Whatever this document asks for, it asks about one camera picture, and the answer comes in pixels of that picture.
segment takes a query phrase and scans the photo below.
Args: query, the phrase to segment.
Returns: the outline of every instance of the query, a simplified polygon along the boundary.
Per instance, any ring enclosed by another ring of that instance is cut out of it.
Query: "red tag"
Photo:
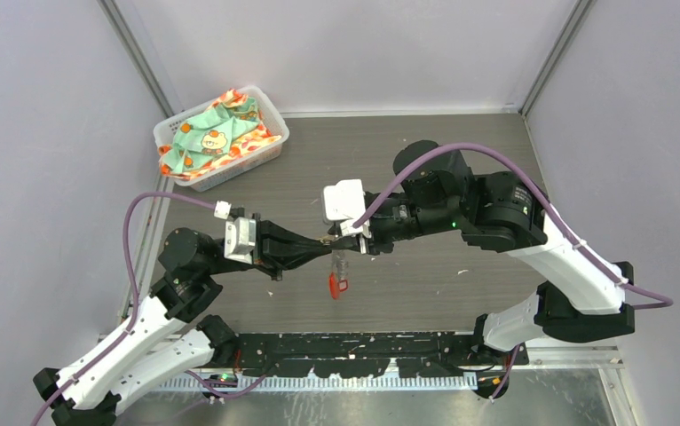
[[[329,294],[333,299],[337,300],[340,298],[340,293],[343,293],[348,289],[348,280],[337,281],[337,277],[334,272],[329,274]]]

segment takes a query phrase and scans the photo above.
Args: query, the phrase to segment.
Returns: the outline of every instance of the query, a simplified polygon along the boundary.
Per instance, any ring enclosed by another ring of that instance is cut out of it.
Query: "white wall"
[[[575,0],[122,0],[174,106],[254,83],[282,112],[517,109]]]
[[[529,124],[569,223],[674,297],[620,347],[643,424],[680,424],[680,2],[597,2]]]
[[[0,1],[0,426],[28,424],[32,376],[114,326],[161,119],[96,2]]]

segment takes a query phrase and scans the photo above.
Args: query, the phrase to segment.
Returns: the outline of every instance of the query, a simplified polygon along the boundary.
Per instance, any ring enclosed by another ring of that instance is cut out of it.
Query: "cable tie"
[[[589,246],[589,244],[588,244],[585,240],[580,239],[580,240],[578,241],[578,244],[575,244],[575,245],[573,246],[573,250],[577,250],[577,249],[579,249],[579,248],[581,248],[581,247],[588,247],[588,246]]]

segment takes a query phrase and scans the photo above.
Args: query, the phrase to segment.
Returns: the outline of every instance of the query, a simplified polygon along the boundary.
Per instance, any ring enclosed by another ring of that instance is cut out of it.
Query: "patterned fabric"
[[[158,148],[160,172],[191,180],[280,140],[261,119],[255,99],[225,92],[203,113],[181,123],[172,145]]]

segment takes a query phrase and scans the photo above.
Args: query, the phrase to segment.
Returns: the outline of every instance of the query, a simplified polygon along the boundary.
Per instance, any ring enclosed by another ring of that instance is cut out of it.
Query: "white connector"
[[[341,235],[362,234],[370,237],[368,221],[361,227],[353,226],[366,211],[363,184],[360,179],[341,180],[336,185],[325,186],[321,192],[321,205],[325,223],[338,224]]]
[[[230,216],[230,208],[232,205],[227,201],[218,201],[215,204],[215,217],[218,219],[225,219]]]

